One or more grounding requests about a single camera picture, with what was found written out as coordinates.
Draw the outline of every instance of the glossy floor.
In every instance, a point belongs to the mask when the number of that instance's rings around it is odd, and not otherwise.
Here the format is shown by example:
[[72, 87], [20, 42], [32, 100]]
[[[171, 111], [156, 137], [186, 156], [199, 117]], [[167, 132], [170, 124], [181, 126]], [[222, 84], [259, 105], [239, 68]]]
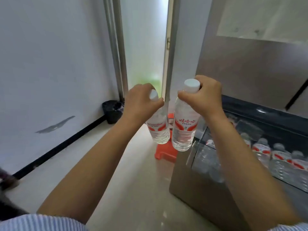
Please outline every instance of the glossy floor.
[[[100, 124], [22, 178], [7, 196], [30, 213], [109, 130]], [[218, 230], [168, 191], [173, 163], [154, 159], [156, 144], [146, 125], [129, 142], [124, 155], [87, 223], [89, 230]]]

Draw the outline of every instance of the person's right arm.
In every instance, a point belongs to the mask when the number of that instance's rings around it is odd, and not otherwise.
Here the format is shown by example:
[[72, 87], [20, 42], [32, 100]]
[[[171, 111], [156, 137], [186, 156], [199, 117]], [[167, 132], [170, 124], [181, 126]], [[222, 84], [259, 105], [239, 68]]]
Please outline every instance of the person's right arm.
[[282, 187], [256, 158], [226, 117], [221, 104], [221, 84], [197, 75], [198, 93], [184, 91], [179, 99], [201, 114], [214, 139], [227, 186], [252, 230], [269, 230], [278, 224], [301, 222]]

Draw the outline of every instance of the door hinge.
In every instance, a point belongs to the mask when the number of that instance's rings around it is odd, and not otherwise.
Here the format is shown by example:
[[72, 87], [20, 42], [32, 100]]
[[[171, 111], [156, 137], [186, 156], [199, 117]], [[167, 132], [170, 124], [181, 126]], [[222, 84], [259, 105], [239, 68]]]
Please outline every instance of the door hinge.
[[170, 37], [167, 38], [167, 50], [170, 49]]

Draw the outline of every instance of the hand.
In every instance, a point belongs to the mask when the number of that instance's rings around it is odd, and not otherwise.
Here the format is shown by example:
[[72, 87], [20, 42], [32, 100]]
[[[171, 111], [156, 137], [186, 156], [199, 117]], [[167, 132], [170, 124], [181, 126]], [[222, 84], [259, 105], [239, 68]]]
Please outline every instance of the hand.
[[123, 118], [130, 122], [142, 125], [146, 122], [159, 108], [164, 106], [164, 99], [151, 101], [150, 92], [155, 89], [152, 84], [137, 84], [128, 91], [125, 98]]
[[196, 80], [201, 84], [201, 89], [197, 93], [188, 93], [185, 91], [178, 92], [178, 98], [189, 104], [197, 113], [205, 119], [221, 114], [221, 83], [206, 77], [196, 75]]

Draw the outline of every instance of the white bottle cap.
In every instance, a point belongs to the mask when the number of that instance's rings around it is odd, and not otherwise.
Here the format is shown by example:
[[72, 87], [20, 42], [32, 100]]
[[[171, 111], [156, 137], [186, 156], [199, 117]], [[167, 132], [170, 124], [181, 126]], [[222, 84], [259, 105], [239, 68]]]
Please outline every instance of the white bottle cap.
[[152, 89], [152, 91], [150, 93], [150, 100], [157, 101], [158, 99], [159, 99], [159, 97], [158, 97], [157, 91]]
[[258, 140], [258, 143], [263, 144], [263, 145], [267, 145], [267, 144], [268, 144], [268, 141], [267, 141], [267, 139], [265, 139], [265, 138], [260, 138], [260, 139]]
[[304, 156], [304, 154], [301, 151], [293, 151], [292, 155], [300, 155], [300, 156]]
[[200, 89], [200, 82], [194, 78], [185, 80], [184, 91], [189, 93], [197, 93]]
[[245, 140], [249, 140], [250, 139], [250, 137], [249, 137], [249, 135], [247, 134], [247, 133], [241, 133], [241, 137], [242, 137], [242, 139], [245, 139]]
[[284, 147], [284, 145], [283, 145], [282, 143], [275, 143], [275, 144], [273, 145], [273, 147], [274, 147], [275, 149], [277, 149], [277, 150], [280, 150], [280, 151], [284, 151], [284, 150], [285, 150], [285, 147]]

